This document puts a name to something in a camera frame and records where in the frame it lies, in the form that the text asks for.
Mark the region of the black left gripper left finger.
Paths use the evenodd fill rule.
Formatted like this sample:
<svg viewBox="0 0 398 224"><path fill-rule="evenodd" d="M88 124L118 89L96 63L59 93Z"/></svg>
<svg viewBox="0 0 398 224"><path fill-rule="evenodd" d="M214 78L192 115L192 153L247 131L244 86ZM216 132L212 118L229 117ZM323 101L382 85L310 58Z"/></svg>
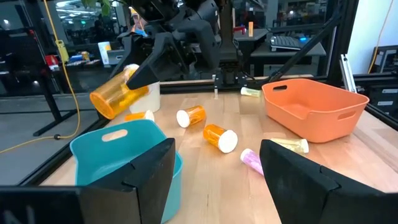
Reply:
<svg viewBox="0 0 398 224"><path fill-rule="evenodd" d="M79 224L160 224L175 165L167 138L81 192Z"/></svg>

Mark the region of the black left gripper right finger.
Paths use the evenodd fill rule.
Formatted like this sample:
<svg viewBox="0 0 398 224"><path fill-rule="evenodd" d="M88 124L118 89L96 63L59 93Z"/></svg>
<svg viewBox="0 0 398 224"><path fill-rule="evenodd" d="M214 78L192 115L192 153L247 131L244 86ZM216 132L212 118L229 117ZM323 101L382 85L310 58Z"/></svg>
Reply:
<svg viewBox="0 0 398 224"><path fill-rule="evenodd" d="M398 224L384 193L264 139L259 157L282 224Z"/></svg>

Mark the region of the yellow clear pill bottle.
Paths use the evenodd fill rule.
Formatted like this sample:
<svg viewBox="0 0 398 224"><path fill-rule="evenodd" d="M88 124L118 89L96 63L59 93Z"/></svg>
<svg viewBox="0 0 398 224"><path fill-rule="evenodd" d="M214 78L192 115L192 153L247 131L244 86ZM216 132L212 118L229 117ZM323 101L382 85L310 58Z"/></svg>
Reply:
<svg viewBox="0 0 398 224"><path fill-rule="evenodd" d="M281 139L271 138L271 141L291 150L298 154L309 153L309 145L306 139Z"/></svg>

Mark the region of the large orange pill bottle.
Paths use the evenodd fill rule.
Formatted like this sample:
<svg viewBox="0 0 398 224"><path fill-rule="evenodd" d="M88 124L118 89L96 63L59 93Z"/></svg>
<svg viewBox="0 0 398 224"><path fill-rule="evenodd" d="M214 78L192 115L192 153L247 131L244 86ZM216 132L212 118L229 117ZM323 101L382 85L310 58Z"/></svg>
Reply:
<svg viewBox="0 0 398 224"><path fill-rule="evenodd" d="M105 118L114 119L149 93L148 86L130 90L126 84L138 68L136 64L127 65L122 72L90 93L90 101Z"/></svg>

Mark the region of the small orange pill bottle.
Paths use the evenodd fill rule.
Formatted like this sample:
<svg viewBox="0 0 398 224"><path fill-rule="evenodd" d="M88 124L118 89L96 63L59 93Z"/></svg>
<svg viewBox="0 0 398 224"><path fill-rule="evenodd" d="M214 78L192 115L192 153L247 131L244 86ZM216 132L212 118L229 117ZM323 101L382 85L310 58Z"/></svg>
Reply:
<svg viewBox="0 0 398 224"><path fill-rule="evenodd" d="M184 110L178 110L176 114L177 123L182 128L196 124L206 118L206 112L203 106L197 105Z"/></svg>
<svg viewBox="0 0 398 224"><path fill-rule="evenodd" d="M238 144L238 135L233 130L223 129L215 124L204 128L203 137L225 154L232 152Z"/></svg>
<svg viewBox="0 0 398 224"><path fill-rule="evenodd" d="M154 114L151 110L147 110L145 112L140 112L140 113L127 114L124 117L125 121L135 121L138 119L147 119L147 120L155 121Z"/></svg>

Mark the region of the teal plastic bin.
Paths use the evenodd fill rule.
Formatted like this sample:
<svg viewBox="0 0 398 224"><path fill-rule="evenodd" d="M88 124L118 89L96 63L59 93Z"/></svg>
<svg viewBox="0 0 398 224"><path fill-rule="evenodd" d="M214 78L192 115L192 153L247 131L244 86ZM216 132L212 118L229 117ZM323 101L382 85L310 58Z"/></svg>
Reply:
<svg viewBox="0 0 398 224"><path fill-rule="evenodd" d="M70 149L76 160L76 185L89 185L145 153L168 137L153 121L141 119L117 124L74 139ZM181 206L183 160L176 151L169 194L161 223L171 220Z"/></svg>

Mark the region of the pink pill bottle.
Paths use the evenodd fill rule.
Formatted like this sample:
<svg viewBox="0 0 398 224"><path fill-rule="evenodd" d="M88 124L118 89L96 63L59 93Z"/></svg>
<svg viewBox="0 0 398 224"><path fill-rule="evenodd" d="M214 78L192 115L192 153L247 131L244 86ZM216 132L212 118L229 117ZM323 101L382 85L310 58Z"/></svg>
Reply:
<svg viewBox="0 0 398 224"><path fill-rule="evenodd" d="M257 173L264 175L259 156L251 149L246 148L240 155L240 160L255 170Z"/></svg>

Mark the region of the pale green pill bottle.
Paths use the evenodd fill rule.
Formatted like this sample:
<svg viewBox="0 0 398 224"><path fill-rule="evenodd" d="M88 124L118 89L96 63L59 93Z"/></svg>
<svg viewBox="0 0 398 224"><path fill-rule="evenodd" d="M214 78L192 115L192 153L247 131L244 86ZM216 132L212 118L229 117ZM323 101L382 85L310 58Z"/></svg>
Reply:
<svg viewBox="0 0 398 224"><path fill-rule="evenodd" d="M252 96L259 98L261 96L260 90L255 90L252 88L242 87L240 93L244 96Z"/></svg>

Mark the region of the white round cup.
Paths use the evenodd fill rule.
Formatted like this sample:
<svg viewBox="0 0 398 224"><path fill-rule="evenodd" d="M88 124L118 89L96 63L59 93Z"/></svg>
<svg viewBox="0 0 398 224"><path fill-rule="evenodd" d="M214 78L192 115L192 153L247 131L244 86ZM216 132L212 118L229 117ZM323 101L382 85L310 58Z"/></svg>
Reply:
<svg viewBox="0 0 398 224"><path fill-rule="evenodd" d="M153 83L149 85L148 94L139 98L135 103L133 103L129 110L131 113L140 113L151 111L155 113L160 109L160 83Z"/></svg>

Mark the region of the green leafy plant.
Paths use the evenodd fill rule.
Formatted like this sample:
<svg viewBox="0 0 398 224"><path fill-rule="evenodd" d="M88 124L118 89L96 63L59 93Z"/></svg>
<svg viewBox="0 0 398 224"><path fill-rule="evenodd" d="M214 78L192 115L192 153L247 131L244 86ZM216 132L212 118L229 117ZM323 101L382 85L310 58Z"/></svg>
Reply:
<svg viewBox="0 0 398 224"><path fill-rule="evenodd" d="M101 13L103 16L108 16L113 6L113 2L126 4L125 0L81 0L81 3L85 8L95 8L96 4L99 3L101 6Z"/></svg>

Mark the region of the yellow hanging tag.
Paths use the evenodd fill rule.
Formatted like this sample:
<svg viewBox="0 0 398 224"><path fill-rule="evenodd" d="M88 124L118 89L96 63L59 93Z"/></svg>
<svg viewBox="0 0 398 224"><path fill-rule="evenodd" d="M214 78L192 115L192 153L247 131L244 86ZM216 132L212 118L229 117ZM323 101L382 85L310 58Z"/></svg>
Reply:
<svg viewBox="0 0 398 224"><path fill-rule="evenodd" d="M66 50L65 44L62 40L56 40L55 44L57 45L58 52L59 52L59 57L63 63L66 63L69 61L69 55Z"/></svg>

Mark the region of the dark office desk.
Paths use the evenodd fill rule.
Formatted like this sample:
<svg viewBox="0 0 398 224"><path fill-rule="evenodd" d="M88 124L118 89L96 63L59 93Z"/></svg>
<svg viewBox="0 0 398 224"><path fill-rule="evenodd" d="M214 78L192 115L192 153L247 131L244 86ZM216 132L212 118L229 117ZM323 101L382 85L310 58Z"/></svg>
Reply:
<svg viewBox="0 0 398 224"><path fill-rule="evenodd" d="M244 59L244 71L254 77L263 77L281 68L298 51L295 49L271 46L274 34L268 29L254 29L253 36L249 32L236 31L234 39Z"/></svg>

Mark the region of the black diagonal frame strut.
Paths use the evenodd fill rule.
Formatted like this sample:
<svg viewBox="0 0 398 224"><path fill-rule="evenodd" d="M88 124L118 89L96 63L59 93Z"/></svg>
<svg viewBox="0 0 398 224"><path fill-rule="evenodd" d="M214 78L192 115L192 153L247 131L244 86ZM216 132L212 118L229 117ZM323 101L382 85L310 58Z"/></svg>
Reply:
<svg viewBox="0 0 398 224"><path fill-rule="evenodd" d="M301 50L299 50L293 57L291 57L279 70L274 72L271 76L266 78L263 84L276 82L283 75L285 75L299 60L301 60L306 54L314 48L324 37L333 31L333 29L340 23L341 16L336 14L332 16L323 26L321 31L311 40L305 44Z"/></svg>

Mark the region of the silver metal bracket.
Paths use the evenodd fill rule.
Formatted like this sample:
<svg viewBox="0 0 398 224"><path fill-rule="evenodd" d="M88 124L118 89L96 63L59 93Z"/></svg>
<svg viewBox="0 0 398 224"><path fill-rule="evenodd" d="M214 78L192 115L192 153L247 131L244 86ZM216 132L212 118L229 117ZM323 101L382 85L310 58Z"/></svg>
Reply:
<svg viewBox="0 0 398 224"><path fill-rule="evenodd" d="M345 90L348 90L352 93L357 93L351 66L345 54L340 55L339 63Z"/></svg>

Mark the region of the black upright frame post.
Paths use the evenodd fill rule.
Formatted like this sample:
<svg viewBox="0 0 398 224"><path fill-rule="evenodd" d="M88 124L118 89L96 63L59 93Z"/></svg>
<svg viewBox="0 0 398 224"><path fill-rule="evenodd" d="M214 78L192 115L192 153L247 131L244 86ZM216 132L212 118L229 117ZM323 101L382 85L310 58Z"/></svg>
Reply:
<svg viewBox="0 0 398 224"><path fill-rule="evenodd" d="M337 87L343 84L343 77L340 69L340 55L348 53L359 0L341 0L340 2L340 21L336 26L326 81L327 84Z"/></svg>

